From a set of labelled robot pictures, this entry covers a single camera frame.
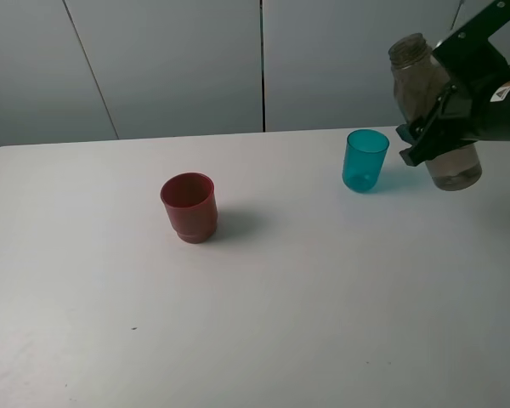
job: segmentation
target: white table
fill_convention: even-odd
[[[0,408],[510,407],[510,144],[445,193],[351,129],[0,149]],[[217,236],[162,184],[216,184]]]

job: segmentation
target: white label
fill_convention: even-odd
[[[500,86],[495,93],[493,93],[493,96],[490,99],[490,102],[501,102],[503,101],[508,93],[510,92],[510,82],[505,83],[504,85]]]

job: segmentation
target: bottle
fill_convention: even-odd
[[[444,85],[448,73],[431,57],[433,49],[422,34],[412,34],[389,49],[394,77],[394,97],[408,123],[426,116]],[[449,151],[426,161],[434,184],[441,190],[463,190],[482,175],[474,144]]]

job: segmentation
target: robotic arm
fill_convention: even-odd
[[[489,37],[510,20],[510,0],[495,0],[433,51],[447,70],[429,115],[397,127],[411,145],[400,152],[417,166],[478,140],[510,140],[510,65]]]

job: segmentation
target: plastic cup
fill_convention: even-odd
[[[178,237],[198,244],[218,226],[213,181],[204,174],[184,173],[170,178],[161,189],[161,200]]]
[[[374,187],[388,147],[389,139],[375,130],[361,129],[350,133],[343,161],[343,182],[357,192]]]

